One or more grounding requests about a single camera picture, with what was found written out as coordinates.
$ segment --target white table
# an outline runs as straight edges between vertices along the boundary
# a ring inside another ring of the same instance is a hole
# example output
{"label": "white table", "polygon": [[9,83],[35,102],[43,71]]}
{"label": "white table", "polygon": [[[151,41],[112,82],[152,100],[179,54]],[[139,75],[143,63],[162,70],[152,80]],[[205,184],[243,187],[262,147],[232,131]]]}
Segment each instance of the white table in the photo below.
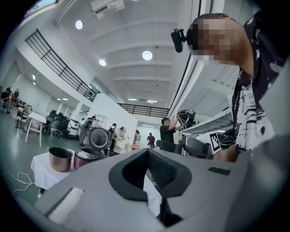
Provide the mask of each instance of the white table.
{"label": "white table", "polygon": [[34,156],[30,167],[34,171],[35,185],[45,190],[50,189],[57,182],[75,171],[73,157],[71,168],[68,172],[58,172],[54,170],[49,163],[49,152]]}
{"label": "white table", "polygon": [[[28,134],[29,134],[29,131],[31,130],[31,131],[39,132],[39,146],[41,146],[42,124],[46,123],[46,119],[42,115],[39,115],[39,114],[37,114],[35,112],[32,112],[31,114],[29,114],[28,117],[30,117],[31,120],[30,120],[28,129],[27,129],[25,142],[27,143]],[[40,122],[40,130],[37,130],[36,128],[31,128],[31,124],[32,124],[33,120],[36,120],[36,121]]]}
{"label": "white table", "polygon": [[[58,172],[54,170],[49,163],[49,152],[34,156],[31,163],[31,169],[34,171],[35,185],[45,190],[50,189],[56,183],[58,183],[63,178],[67,177],[75,171],[75,168],[73,166],[73,157],[71,168],[68,172]],[[162,197],[147,175],[145,175],[144,178],[143,190],[147,192],[149,210],[155,216],[158,216],[160,213],[160,204],[162,203]]]}

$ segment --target white cable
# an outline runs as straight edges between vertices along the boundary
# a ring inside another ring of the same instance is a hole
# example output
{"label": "white cable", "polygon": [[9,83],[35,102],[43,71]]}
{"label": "white cable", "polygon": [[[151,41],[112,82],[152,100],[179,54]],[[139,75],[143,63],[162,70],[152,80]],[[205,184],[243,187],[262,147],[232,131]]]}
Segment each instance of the white cable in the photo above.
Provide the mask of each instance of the white cable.
{"label": "white cable", "polygon": [[[15,180],[17,180],[18,182],[27,185],[25,189],[15,189],[15,190],[13,191],[13,195],[14,195],[14,193],[15,193],[16,191],[23,191],[23,192],[25,192],[25,191],[27,190],[27,188],[28,188],[30,185],[35,184],[34,182],[31,181],[31,179],[29,178],[29,176],[28,176],[27,174],[25,174],[25,173],[18,172],[18,174],[17,174],[17,178],[16,178],[14,175],[12,175],[11,173],[9,173],[9,172],[4,173],[3,176],[6,175],[6,174],[11,175],[11,176],[12,176]],[[24,182],[24,181],[22,181],[22,180],[19,180],[19,175],[20,175],[20,174],[22,174],[22,175],[26,175],[27,178],[29,179],[30,183],[26,183],[26,182]]]}

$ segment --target gray floor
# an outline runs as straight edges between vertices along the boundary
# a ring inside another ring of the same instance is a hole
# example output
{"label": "gray floor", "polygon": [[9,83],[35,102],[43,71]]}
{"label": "gray floor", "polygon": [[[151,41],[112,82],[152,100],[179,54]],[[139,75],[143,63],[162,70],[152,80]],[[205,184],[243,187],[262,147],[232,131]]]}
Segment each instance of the gray floor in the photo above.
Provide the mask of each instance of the gray floor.
{"label": "gray floor", "polygon": [[[70,148],[75,150],[79,148],[77,140],[66,140],[55,136],[42,135],[42,146],[39,146],[39,135],[36,132],[31,132],[28,136],[28,142],[25,143],[26,133],[19,128],[15,128],[15,117],[17,109],[11,110],[11,114],[7,115],[0,112],[0,174],[9,172],[17,177],[18,172],[28,174],[32,182],[34,182],[34,173],[30,168],[32,158],[35,155],[48,152],[48,149],[53,146]],[[26,176],[19,178],[28,182]],[[11,190],[25,189],[26,185],[22,184],[10,175],[5,175],[4,180]],[[30,204],[37,200],[39,188],[35,185],[29,186],[27,191],[15,192],[15,196],[23,198]]]}

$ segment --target black railing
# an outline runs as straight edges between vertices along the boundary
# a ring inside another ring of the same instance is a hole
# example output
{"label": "black railing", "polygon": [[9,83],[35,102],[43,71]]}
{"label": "black railing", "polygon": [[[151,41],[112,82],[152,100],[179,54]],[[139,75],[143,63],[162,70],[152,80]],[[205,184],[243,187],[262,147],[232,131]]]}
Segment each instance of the black railing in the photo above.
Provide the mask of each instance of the black railing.
{"label": "black railing", "polygon": [[124,110],[128,111],[130,114],[141,114],[145,116],[155,116],[155,117],[167,117],[169,109],[159,108],[153,106],[140,106],[118,103]]}
{"label": "black railing", "polygon": [[55,73],[66,83],[81,93],[84,97],[93,101],[96,93],[79,78],[66,63],[55,53],[42,34],[36,31],[25,40],[29,46],[38,54]]}

